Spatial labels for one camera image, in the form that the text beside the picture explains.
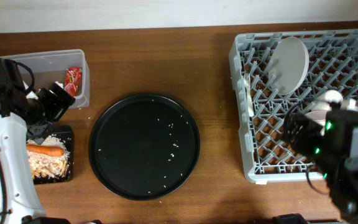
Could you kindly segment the white cup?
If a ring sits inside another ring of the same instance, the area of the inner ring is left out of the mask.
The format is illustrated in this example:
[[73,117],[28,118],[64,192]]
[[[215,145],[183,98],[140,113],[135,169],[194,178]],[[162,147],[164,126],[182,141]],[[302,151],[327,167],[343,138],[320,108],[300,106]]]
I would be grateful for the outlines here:
[[330,103],[342,103],[343,96],[336,90],[327,90],[319,95],[314,101],[312,111],[329,111],[331,110]]

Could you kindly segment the red snack wrapper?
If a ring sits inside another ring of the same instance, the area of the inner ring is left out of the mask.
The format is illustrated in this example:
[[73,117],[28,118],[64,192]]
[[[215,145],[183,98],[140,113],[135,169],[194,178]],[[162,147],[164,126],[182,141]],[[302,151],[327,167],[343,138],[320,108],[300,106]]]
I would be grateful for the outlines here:
[[80,67],[71,67],[67,69],[64,82],[64,90],[72,97],[76,96],[78,85],[82,78],[82,69]]

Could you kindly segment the orange carrot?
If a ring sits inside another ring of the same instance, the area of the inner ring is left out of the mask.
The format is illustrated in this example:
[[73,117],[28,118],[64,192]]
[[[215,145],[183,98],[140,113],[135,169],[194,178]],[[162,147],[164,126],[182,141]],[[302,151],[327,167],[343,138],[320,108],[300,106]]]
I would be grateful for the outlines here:
[[38,146],[38,145],[27,145],[29,152],[36,152],[51,157],[61,157],[64,155],[64,150],[60,147],[53,146]]

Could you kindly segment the light blue cup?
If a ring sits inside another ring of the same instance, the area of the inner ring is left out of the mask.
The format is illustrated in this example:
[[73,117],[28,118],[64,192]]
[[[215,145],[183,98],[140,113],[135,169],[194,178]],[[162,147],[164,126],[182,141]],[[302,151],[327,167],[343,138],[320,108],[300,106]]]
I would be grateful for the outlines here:
[[353,99],[353,98],[345,99],[341,103],[341,109],[342,110],[350,110],[350,111],[358,112],[357,101],[355,99]]

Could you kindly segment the rice and food scraps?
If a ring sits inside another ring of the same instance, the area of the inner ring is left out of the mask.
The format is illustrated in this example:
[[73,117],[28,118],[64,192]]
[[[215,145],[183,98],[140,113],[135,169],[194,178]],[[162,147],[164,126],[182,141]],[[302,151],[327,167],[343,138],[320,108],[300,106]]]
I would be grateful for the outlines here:
[[53,146],[60,147],[64,150],[64,155],[61,157],[51,157],[27,151],[30,171],[33,179],[41,177],[57,178],[67,176],[68,168],[70,166],[70,152],[64,143],[64,140],[61,140],[54,135],[48,136],[41,144],[37,144],[35,141],[30,139],[27,141],[27,145]]

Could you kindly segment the white plate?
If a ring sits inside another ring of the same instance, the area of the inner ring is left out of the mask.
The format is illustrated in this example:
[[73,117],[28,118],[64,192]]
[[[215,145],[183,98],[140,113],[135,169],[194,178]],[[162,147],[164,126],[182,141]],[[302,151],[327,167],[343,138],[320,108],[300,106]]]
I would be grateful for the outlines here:
[[293,93],[305,80],[309,67],[306,45],[296,37],[288,37],[278,43],[270,59],[269,86],[279,95]]

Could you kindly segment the white plastic fork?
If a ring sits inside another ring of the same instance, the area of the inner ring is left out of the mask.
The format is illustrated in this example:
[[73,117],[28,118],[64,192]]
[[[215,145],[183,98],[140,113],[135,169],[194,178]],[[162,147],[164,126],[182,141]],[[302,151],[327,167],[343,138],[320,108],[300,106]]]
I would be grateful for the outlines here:
[[249,73],[244,74],[244,85],[245,85],[245,89],[246,89],[247,107],[248,107],[249,116],[253,117],[254,110],[253,110],[253,106],[252,106],[252,97],[250,94],[250,74]]

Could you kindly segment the white bowl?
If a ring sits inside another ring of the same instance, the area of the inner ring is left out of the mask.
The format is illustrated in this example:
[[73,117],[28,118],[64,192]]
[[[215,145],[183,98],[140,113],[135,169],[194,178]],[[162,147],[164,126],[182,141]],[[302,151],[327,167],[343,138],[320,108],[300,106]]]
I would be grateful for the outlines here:
[[326,114],[331,111],[331,109],[324,108],[312,108],[310,112],[306,113],[305,116],[315,123],[318,123],[322,126],[326,125]]

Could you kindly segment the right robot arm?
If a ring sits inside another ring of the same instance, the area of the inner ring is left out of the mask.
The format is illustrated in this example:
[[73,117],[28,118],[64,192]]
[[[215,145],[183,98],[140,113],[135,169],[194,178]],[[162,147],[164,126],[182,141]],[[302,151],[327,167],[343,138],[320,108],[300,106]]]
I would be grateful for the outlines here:
[[288,112],[282,138],[314,163],[341,218],[358,223],[358,112],[328,111],[324,125]]

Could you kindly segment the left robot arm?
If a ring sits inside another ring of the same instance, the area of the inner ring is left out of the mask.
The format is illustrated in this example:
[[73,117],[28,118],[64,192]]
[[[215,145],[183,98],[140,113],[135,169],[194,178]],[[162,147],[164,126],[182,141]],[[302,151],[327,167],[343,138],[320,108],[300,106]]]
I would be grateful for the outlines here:
[[28,98],[34,83],[24,85],[21,62],[0,58],[0,223],[68,223],[48,217],[35,191],[27,158],[31,126],[58,121],[75,99],[53,83]]

